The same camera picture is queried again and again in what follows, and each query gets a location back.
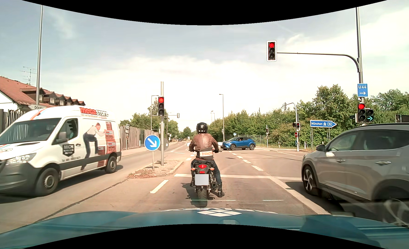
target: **car hood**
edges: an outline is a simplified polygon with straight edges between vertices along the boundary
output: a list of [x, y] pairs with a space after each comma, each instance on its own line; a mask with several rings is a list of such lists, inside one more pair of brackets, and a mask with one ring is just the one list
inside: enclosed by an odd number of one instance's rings
[[119, 229], [181, 224], [231, 224], [291, 229], [386, 248], [398, 248], [397, 245], [406, 248], [406, 244], [409, 244], [409, 229], [364, 218], [297, 216], [231, 208], [184, 208], [146, 213], [94, 211], [64, 215], [0, 234], [0, 249], [36, 246]]
[[34, 153], [44, 146], [45, 141], [24, 142], [0, 145], [0, 160], [10, 159], [16, 156], [24, 156]]

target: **jeans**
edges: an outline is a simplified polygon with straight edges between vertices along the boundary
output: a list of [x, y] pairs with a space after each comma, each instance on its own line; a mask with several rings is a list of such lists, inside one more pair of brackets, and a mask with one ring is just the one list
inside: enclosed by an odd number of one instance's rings
[[[198, 162], [198, 161], [199, 161], [199, 160], [196, 160], [196, 159], [192, 160], [192, 162], [191, 162], [191, 168], [193, 168], [193, 167], [194, 167], [194, 163], [195, 163], [195, 162]], [[215, 163], [215, 160], [212, 160], [212, 163], [213, 163], [213, 167], [214, 167], [215, 181], [216, 181], [218, 184], [221, 184], [222, 181], [221, 181], [220, 171], [218, 170], [218, 167], [217, 167], [217, 164]], [[192, 174], [192, 179], [193, 179], [195, 172], [191, 170], [191, 174]]]
[[95, 142], [95, 154], [98, 154], [98, 141], [95, 135], [89, 135], [87, 133], [83, 134], [84, 144], [86, 146], [86, 157], [88, 158], [91, 155], [91, 145], [89, 142]]

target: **motorcyclist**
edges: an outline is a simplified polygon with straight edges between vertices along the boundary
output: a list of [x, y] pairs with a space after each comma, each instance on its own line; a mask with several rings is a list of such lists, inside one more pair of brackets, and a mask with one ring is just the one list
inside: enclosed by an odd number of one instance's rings
[[[220, 152], [220, 150], [218, 149], [218, 143], [217, 141], [211, 136], [211, 134], [207, 133], [207, 124], [204, 122], [198, 123], [197, 127], [196, 127], [196, 131], [197, 131], [197, 135], [194, 136], [194, 138], [192, 138], [192, 141], [189, 145], [189, 151], [194, 151], [194, 147], [195, 150], [202, 150], [211, 146], [214, 146], [214, 152], [218, 153]], [[191, 168], [193, 167], [194, 163], [197, 161], [201, 161], [201, 160], [205, 160], [202, 158], [197, 156], [195, 157], [194, 160], [192, 160], [191, 162]], [[218, 192], [221, 192], [221, 196], [224, 196], [224, 192], [222, 189], [222, 181], [221, 181], [221, 177], [220, 177], [220, 171], [218, 170], [217, 164], [215, 163], [215, 160], [212, 159], [213, 165], [214, 165], [214, 176], [215, 176], [215, 180], [217, 181], [218, 184]], [[192, 181], [191, 181], [191, 187], [195, 187], [193, 185], [194, 183], [194, 172], [191, 171], [192, 174]]]

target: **van headlight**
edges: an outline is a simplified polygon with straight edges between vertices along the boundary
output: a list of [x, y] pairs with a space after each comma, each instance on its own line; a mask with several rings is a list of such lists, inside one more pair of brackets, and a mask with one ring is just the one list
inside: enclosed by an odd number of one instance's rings
[[8, 159], [8, 161], [6, 162], [6, 165], [13, 166], [15, 164], [29, 162], [32, 158], [34, 158], [35, 155], [36, 153], [28, 154], [24, 156], [16, 156], [14, 158]]

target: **suv side mirror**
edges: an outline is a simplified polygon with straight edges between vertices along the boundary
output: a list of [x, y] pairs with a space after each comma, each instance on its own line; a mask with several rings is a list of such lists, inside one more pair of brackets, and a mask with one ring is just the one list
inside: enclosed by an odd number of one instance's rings
[[69, 141], [69, 139], [66, 137], [66, 132], [60, 132], [58, 133], [58, 138], [56, 140], [57, 143], [64, 143]]
[[324, 144], [320, 144], [316, 147], [317, 151], [326, 151], [326, 146]]

